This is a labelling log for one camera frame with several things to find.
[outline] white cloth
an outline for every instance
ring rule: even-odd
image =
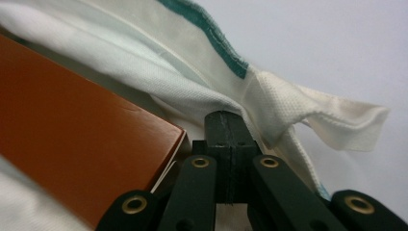
[[[212,23],[210,17],[203,18]],[[373,148],[389,111],[297,86],[253,65],[239,77],[207,34],[156,1],[2,0],[0,24],[23,39],[157,97],[179,111],[185,124],[202,124],[206,114],[218,110],[242,115],[264,151],[284,158],[320,194],[324,190],[292,125],[307,119],[329,146],[367,151]],[[217,28],[207,29],[224,53],[245,65]],[[13,181],[4,179],[0,182],[4,193],[13,195],[9,191]],[[37,194],[42,192],[31,191],[30,196]],[[3,209],[0,213],[2,218],[13,215]]]

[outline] green stripe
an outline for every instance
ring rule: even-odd
[[[158,0],[168,9],[181,14],[189,22],[199,27],[207,36],[214,49],[228,67],[240,78],[245,78],[248,63],[231,47],[224,34],[219,30],[207,12],[189,0]]]

